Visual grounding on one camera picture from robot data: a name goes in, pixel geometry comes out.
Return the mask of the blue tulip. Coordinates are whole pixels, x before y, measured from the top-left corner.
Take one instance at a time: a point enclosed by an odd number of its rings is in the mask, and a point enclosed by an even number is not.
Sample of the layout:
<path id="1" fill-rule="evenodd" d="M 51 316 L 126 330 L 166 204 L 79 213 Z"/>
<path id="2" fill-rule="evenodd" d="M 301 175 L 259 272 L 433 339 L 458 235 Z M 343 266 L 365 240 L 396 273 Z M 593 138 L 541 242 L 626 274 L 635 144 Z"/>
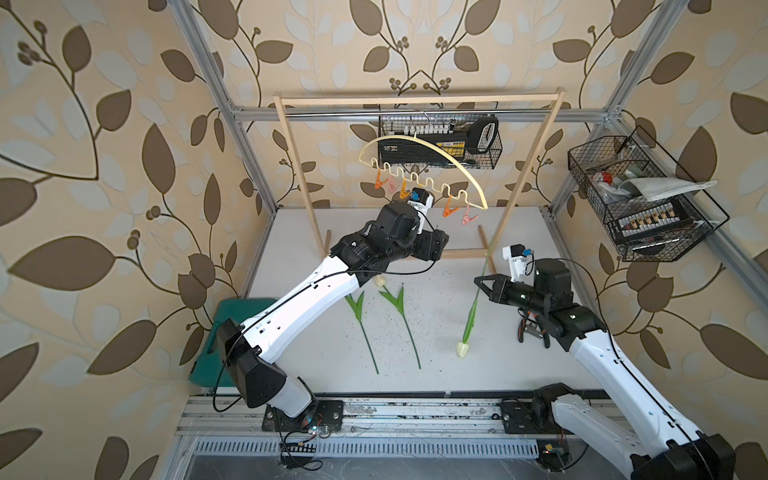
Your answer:
<path id="1" fill-rule="evenodd" d="M 377 364 L 377 361 L 376 361 L 376 358 L 375 358 L 375 354 L 373 352 L 372 345 L 370 343 L 370 339 L 369 339 L 369 337 L 367 335 L 367 332 L 366 332 L 366 329 L 365 329 L 365 326 L 364 326 L 364 323 L 363 323 L 364 297 L 365 297 L 365 293 L 364 292 L 362 292 L 357 298 L 354 298 L 351 294 L 348 294 L 348 295 L 345 296 L 345 300 L 347 301 L 347 304 L 349 305 L 349 307 L 352 309 L 353 314 L 355 316 L 355 319 L 356 319 L 356 321 L 357 321 L 357 323 L 358 323 L 358 325 L 359 325 L 359 327 L 361 329 L 361 332 L 362 332 L 363 338 L 365 340 L 365 344 L 366 344 L 367 350 L 369 352 L 369 355 L 370 355 L 370 358 L 371 358 L 371 361 L 372 361 L 372 364 L 373 364 L 373 367 L 374 367 L 374 371 L 375 371 L 376 374 L 379 374 L 380 370 L 378 368 L 378 364 Z"/>

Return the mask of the bit set box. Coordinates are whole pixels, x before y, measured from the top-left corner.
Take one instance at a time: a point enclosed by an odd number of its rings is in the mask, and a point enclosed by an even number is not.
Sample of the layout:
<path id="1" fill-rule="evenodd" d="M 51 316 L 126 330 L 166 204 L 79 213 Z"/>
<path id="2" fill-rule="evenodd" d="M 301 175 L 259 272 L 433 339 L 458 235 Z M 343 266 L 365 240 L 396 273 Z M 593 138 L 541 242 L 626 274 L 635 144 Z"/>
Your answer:
<path id="1" fill-rule="evenodd" d="M 688 227 L 695 220 L 678 201 L 667 202 L 622 217 L 611 224 L 612 232 L 619 240 L 638 240 L 660 235 L 673 229 Z"/>

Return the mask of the white paper in basket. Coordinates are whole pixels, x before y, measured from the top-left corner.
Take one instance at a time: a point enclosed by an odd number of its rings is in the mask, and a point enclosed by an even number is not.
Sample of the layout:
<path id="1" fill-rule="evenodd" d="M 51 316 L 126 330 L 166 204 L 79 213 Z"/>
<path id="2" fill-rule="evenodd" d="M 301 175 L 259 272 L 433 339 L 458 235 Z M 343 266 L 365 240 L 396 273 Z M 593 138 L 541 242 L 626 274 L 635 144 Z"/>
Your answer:
<path id="1" fill-rule="evenodd" d="M 677 195 L 706 190 L 717 184 L 716 180 L 692 182 L 672 177 L 633 178 L 624 181 L 619 189 L 633 197 L 654 202 Z"/>

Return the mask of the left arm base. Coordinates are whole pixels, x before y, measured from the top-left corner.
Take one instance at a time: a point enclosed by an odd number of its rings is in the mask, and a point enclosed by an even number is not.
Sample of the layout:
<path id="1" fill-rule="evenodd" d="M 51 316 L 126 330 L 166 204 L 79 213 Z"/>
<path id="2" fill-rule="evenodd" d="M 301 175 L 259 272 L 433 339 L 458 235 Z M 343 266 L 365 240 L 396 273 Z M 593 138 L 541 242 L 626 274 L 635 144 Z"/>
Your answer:
<path id="1" fill-rule="evenodd" d="M 283 434 L 318 431 L 320 435 L 327 436 L 341 430 L 343 417 L 342 400 L 315 399 L 297 417 L 290 417 L 272 403 L 267 403 L 261 430 Z"/>

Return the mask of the green tool case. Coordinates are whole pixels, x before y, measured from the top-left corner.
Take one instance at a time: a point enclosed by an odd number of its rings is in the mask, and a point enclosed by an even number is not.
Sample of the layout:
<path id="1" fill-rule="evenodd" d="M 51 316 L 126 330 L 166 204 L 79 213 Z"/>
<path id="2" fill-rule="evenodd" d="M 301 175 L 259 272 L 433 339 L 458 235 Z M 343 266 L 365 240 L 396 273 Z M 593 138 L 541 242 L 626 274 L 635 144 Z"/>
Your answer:
<path id="1" fill-rule="evenodd" d="M 228 319 L 241 324 L 246 319 L 260 314 L 276 302 L 274 298 L 226 299 L 220 302 L 215 316 L 213 328 L 203 345 L 195 364 L 190 372 L 190 382 L 203 388 L 233 387 L 234 383 L 227 372 L 222 374 L 216 383 L 221 367 L 220 354 L 217 352 L 216 331 Z"/>

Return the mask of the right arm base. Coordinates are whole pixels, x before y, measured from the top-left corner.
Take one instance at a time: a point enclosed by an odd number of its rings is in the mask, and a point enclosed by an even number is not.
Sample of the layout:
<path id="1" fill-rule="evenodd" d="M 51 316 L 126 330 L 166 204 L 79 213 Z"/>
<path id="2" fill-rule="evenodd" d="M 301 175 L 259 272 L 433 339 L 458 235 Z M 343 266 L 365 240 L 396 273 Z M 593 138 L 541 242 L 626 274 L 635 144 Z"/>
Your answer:
<path id="1" fill-rule="evenodd" d="M 538 412 L 535 404 L 533 399 L 503 399 L 499 404 L 499 415 L 504 433 L 508 435 L 573 435 L 570 430 L 556 424 L 552 416 L 546 417 Z"/>

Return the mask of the yellow clip hanger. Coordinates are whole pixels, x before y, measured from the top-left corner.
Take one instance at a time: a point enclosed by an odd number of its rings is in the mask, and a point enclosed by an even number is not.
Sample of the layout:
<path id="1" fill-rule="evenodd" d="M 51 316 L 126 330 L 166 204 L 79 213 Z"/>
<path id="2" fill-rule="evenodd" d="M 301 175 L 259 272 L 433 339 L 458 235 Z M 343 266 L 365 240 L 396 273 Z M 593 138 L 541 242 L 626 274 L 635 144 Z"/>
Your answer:
<path id="1" fill-rule="evenodd" d="M 468 168 L 444 149 L 422 138 L 407 135 L 376 137 L 361 148 L 358 161 L 366 167 L 386 172 L 393 178 L 406 180 L 417 187 L 458 200 L 470 207 L 481 210 L 489 208 L 483 188 Z M 458 188 L 448 183 L 439 184 L 423 171 L 408 169 L 408 166 L 415 164 L 427 168 L 454 169 L 461 173 L 467 186 Z"/>

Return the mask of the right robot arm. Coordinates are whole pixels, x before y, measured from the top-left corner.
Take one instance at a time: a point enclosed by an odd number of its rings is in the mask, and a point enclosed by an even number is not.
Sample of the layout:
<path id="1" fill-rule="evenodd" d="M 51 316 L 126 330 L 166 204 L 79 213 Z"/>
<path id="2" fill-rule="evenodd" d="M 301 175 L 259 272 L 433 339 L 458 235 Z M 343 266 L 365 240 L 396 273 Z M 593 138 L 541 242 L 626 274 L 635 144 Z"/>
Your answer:
<path id="1" fill-rule="evenodd" d="M 540 389 L 544 418 L 570 431 L 628 479 L 730 479 L 736 452 L 669 402 L 620 351 L 607 324 L 575 302 L 571 272 L 538 259 L 533 282 L 496 274 L 474 280 L 488 299 L 535 315 L 543 330 L 601 385 L 628 421 L 623 428 L 564 384 Z"/>

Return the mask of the white tulip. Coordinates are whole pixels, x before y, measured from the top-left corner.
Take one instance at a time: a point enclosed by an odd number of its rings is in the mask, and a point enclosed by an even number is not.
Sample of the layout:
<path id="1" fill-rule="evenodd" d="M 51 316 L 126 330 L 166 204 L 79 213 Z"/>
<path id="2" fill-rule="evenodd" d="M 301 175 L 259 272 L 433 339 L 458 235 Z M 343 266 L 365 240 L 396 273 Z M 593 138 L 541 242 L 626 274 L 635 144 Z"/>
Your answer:
<path id="1" fill-rule="evenodd" d="M 400 318 L 401 318 L 401 320 L 402 320 L 402 322 L 403 322 L 403 324 L 405 326 L 405 329 L 406 329 L 406 332 L 407 332 L 407 335 L 408 335 L 411 347 L 413 349 L 413 353 L 414 353 L 414 357 L 415 357 L 415 360 L 416 360 L 417 368 L 419 370 L 421 370 L 422 369 L 422 362 L 421 362 L 421 358 L 420 358 L 420 355 L 419 355 L 418 347 L 417 347 L 417 344 L 415 342 L 415 339 L 414 339 L 414 336 L 413 336 L 413 333 L 412 333 L 412 329 L 410 327 L 410 324 L 408 322 L 408 319 L 407 319 L 407 316 L 406 316 L 406 312 L 405 312 L 405 285 L 401 284 L 399 290 L 397 291 L 397 293 L 394 294 L 389 289 L 389 287 L 387 286 L 387 280 L 386 280 L 384 275 L 377 275 L 377 276 L 375 276 L 374 277 L 374 284 L 376 285 L 380 295 L 383 298 L 385 298 L 396 309 L 398 315 L 400 316 Z"/>
<path id="2" fill-rule="evenodd" d="M 486 274 L 488 270 L 488 265 L 491 263 L 491 261 L 492 261 L 491 243 L 488 243 L 486 245 L 483 268 L 480 273 L 481 276 L 484 276 Z M 480 288 L 476 287 L 473 303 L 468 311 L 467 321 L 465 324 L 462 339 L 456 345 L 456 355 L 460 359 L 464 359 L 470 350 L 469 340 L 475 325 L 479 295 L 480 295 Z"/>

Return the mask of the orange black pliers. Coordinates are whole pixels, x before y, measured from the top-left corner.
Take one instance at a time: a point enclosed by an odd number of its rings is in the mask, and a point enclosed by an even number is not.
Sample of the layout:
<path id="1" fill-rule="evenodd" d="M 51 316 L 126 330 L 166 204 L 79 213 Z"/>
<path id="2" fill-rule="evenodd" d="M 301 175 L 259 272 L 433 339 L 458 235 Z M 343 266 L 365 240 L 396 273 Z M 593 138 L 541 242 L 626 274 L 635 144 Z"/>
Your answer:
<path id="1" fill-rule="evenodd" d="M 518 309 L 520 322 L 517 330 L 517 340 L 519 343 L 525 341 L 526 336 L 538 338 L 543 341 L 544 348 L 549 349 L 551 340 L 548 332 L 543 328 L 538 316 L 531 311 Z"/>

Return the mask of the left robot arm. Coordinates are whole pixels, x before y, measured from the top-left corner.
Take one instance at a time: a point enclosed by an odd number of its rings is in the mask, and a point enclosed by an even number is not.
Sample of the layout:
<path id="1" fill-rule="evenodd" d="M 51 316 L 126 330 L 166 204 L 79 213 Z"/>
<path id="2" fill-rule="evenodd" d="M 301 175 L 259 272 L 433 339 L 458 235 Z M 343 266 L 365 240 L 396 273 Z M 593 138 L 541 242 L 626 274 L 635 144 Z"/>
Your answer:
<path id="1" fill-rule="evenodd" d="M 215 330 L 221 375 L 231 378 L 248 407 L 268 404 L 290 418 L 312 413 L 315 397 L 277 360 L 290 343 L 338 301 L 387 273 L 391 263 L 415 258 L 435 264 L 448 235 L 427 214 L 433 196 L 414 190 L 393 202 L 360 230 L 343 236 L 316 269 L 264 311 L 240 323 L 228 319 Z"/>

